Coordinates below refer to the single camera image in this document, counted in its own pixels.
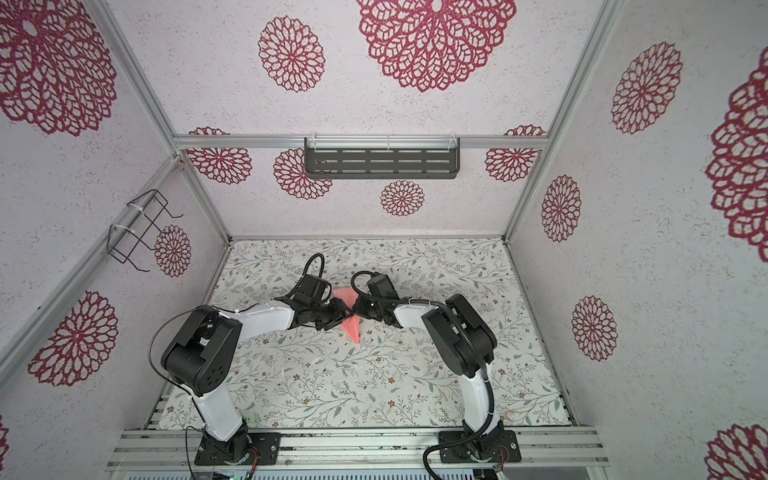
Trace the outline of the pink square paper sheet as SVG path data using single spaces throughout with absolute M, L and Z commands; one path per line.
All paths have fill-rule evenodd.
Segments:
M 360 344 L 360 316 L 354 312 L 358 293 L 351 287 L 333 290 L 333 297 L 340 300 L 346 308 L 341 327 L 355 345 Z

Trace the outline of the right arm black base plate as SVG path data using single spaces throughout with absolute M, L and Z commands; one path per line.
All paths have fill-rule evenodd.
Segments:
M 440 459 L 446 464 L 519 463 L 522 460 L 517 437 L 511 430 L 496 428 L 471 442 L 442 447 Z

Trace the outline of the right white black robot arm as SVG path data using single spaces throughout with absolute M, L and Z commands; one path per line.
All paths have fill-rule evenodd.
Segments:
M 362 294 L 353 311 L 389 326 L 426 331 L 448 369 L 459 377 L 468 435 L 488 435 L 500 421 L 490 383 L 497 339 L 461 294 L 443 302 Z

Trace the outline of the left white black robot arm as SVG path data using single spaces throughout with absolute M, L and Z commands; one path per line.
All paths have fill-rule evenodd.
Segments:
M 161 356 L 161 366 L 191 395 L 205 433 L 227 442 L 243 423 L 226 385 L 238 346 L 254 337 L 299 326 L 327 330 L 351 316 L 352 310 L 336 297 L 308 304 L 275 299 L 238 311 L 201 305 L 189 312 Z

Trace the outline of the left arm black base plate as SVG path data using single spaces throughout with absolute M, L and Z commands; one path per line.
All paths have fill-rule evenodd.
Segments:
M 227 441 L 203 432 L 195 466 L 275 465 L 282 435 L 238 431 Z

